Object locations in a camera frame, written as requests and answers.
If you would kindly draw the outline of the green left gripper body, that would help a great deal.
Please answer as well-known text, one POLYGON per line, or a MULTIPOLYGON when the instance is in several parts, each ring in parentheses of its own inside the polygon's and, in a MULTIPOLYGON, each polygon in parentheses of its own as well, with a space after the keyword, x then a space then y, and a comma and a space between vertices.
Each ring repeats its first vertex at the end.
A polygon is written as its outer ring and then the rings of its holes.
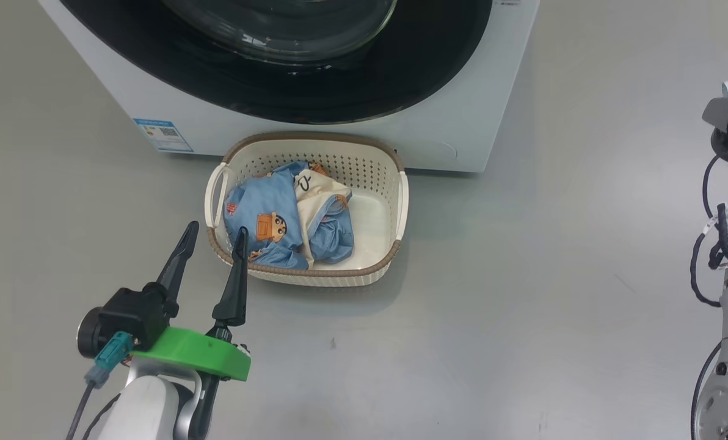
POLYGON ((173 438, 204 438, 211 425, 219 385, 249 379, 252 357, 243 343, 231 342, 229 329, 216 326, 210 334, 167 328, 153 348, 135 353, 131 381, 157 378, 169 392, 186 396, 169 408, 173 438))

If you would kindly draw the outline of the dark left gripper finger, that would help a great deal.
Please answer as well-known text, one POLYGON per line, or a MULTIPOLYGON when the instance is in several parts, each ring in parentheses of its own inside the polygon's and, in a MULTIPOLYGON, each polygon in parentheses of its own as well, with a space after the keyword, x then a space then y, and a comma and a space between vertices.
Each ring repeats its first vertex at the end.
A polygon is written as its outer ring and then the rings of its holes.
POLYGON ((190 222, 177 242, 157 278, 157 283, 166 290, 166 298, 176 301, 180 292, 186 262, 192 257, 200 226, 198 222, 190 222))
POLYGON ((237 328, 246 322, 249 231, 241 227, 233 243, 231 270, 220 301, 213 309, 217 328, 237 328))

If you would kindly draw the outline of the blue cream cartoon shirt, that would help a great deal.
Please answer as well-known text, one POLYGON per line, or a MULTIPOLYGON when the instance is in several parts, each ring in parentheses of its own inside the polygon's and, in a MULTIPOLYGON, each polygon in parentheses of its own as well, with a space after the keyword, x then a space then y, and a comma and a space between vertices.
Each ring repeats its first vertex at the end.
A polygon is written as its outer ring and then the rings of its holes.
POLYGON ((352 190, 321 164, 295 161, 236 187, 225 199, 225 228, 231 240, 239 228, 247 228, 249 260, 256 265, 310 270, 320 261, 309 251, 308 226, 334 195, 349 202, 352 190))

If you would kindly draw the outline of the blue cartoon print pants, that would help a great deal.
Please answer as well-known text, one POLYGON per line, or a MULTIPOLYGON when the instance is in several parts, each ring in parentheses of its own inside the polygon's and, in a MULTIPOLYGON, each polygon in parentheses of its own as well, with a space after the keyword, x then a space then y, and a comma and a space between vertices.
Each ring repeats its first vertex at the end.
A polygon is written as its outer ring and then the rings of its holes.
POLYGON ((308 226, 308 242, 316 261, 335 264, 352 255, 355 236, 348 198, 334 195, 321 205, 308 226))

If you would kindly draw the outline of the black glass washer door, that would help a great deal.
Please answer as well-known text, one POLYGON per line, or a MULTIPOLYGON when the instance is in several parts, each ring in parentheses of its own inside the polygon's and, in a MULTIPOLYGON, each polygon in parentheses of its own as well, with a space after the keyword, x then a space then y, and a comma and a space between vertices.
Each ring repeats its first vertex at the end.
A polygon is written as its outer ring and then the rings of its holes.
POLYGON ((272 122, 394 114, 459 73, 492 0, 59 0, 152 78, 272 122))

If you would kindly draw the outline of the cream perforated laundry basket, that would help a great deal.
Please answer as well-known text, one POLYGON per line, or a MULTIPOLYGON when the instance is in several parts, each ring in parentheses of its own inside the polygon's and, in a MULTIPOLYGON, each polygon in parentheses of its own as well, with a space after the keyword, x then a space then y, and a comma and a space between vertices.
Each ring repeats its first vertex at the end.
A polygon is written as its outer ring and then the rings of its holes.
POLYGON ((216 255, 232 264, 224 225, 225 197, 248 178, 294 161, 316 162, 352 190, 352 257, 321 263, 308 271, 251 264, 255 278, 306 287, 363 287, 387 272, 401 247, 409 212, 409 182, 400 157, 372 137, 339 133, 263 133, 233 145, 213 170, 205 189, 208 241, 216 255))

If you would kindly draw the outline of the white front-load washing machine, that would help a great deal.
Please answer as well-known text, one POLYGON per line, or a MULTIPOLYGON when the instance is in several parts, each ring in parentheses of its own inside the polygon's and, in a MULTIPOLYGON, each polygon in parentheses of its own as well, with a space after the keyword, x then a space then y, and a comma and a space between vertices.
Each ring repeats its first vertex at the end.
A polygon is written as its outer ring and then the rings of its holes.
POLYGON ((483 38, 459 73, 410 108, 361 122, 303 125, 272 122, 199 100, 121 58, 63 7, 38 0, 126 114, 172 122, 194 151, 222 156, 261 133, 341 133, 387 143, 406 167, 483 172, 517 77, 539 0, 492 0, 483 38))

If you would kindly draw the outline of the blue energy label sticker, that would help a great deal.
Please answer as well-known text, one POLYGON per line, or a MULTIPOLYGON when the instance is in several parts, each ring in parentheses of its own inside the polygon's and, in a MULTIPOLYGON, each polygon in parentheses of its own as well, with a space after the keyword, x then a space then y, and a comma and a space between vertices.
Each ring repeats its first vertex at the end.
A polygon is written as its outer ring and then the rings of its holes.
POLYGON ((141 133, 160 152, 193 153, 194 151, 172 122, 134 118, 141 133))

